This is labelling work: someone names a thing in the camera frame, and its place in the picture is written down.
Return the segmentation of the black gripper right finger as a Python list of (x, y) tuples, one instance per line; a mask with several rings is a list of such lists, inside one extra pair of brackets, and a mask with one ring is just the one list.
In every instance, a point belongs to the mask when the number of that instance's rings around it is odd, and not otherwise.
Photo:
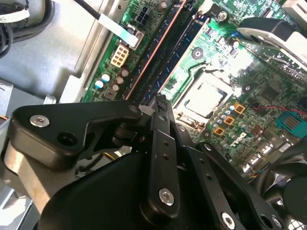
[(207, 230), (284, 230), (280, 215), (207, 141), (193, 143), (170, 115), (171, 134), (186, 165), (197, 212)]

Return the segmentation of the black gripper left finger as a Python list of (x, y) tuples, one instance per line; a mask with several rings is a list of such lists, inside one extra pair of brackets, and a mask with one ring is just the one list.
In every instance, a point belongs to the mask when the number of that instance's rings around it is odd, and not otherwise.
[(102, 175), (74, 179), (78, 160), (131, 146), (148, 153), (141, 209), (149, 218), (173, 219), (179, 185), (172, 105), (163, 95), (141, 110), (129, 101), (29, 105), (16, 109), (3, 147), (5, 167), (16, 174), (42, 217), (55, 207), (89, 202), (89, 191), (106, 185)]

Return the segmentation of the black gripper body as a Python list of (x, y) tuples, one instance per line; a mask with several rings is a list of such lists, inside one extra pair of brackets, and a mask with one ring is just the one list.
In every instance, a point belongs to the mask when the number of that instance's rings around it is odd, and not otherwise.
[(174, 153), (130, 153), (60, 189), (40, 230), (213, 230)]

